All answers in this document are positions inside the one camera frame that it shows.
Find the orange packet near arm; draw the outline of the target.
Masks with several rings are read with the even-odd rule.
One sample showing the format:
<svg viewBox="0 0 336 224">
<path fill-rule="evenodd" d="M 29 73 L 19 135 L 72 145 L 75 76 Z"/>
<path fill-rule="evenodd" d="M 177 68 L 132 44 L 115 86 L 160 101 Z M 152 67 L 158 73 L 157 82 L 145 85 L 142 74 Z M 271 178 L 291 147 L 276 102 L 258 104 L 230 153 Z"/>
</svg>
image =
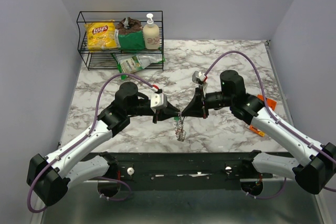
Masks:
<svg viewBox="0 0 336 224">
<path fill-rule="evenodd" d="M 257 129 L 256 127 L 254 127 L 254 126 L 252 126 L 252 125 L 249 126 L 249 129 L 250 129 L 252 132 L 258 134 L 258 135 L 261 136 L 261 137 L 264 137 L 264 136 L 265 136 L 265 133 L 264 133 L 263 131 Z"/>
</svg>

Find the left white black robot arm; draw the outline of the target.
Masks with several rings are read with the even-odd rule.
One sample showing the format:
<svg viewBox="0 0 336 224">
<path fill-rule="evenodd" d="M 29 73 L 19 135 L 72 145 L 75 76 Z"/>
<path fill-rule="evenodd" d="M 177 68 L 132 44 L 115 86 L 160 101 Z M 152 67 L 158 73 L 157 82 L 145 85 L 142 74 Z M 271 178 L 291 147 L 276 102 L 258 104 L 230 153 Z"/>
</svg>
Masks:
<svg viewBox="0 0 336 224">
<path fill-rule="evenodd" d="M 97 156 L 83 162 L 93 149 L 115 137 L 130 124 L 131 116 L 151 116 L 153 123 L 178 116 L 179 109 L 171 105 L 166 95 L 156 86 L 147 97 L 133 82 L 120 85 L 114 101 L 95 113 L 94 122 L 64 147 L 43 157 L 36 154 L 29 161 L 27 184 L 29 194 L 35 193 L 46 207 L 62 199 L 68 189 L 87 179 L 116 175 L 113 161 Z"/>
</svg>

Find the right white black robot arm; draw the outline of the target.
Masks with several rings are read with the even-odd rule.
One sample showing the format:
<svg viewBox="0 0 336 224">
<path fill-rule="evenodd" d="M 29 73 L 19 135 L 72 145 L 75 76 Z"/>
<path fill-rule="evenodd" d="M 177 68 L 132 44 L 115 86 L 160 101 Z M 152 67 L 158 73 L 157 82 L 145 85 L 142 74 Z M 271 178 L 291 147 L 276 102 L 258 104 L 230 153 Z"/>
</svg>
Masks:
<svg viewBox="0 0 336 224">
<path fill-rule="evenodd" d="M 248 94 L 243 78 L 234 70 L 220 74 L 221 91 L 206 93 L 207 76 L 196 71 L 192 81 L 198 84 L 193 99 L 182 116 L 207 118 L 209 110 L 228 107 L 239 120 L 266 133 L 291 155 L 277 157 L 257 151 L 241 165 L 249 178 L 270 173 L 295 180 L 305 191 L 317 195 L 335 175 L 335 145 L 313 140 L 281 119 L 260 98 Z"/>
</svg>

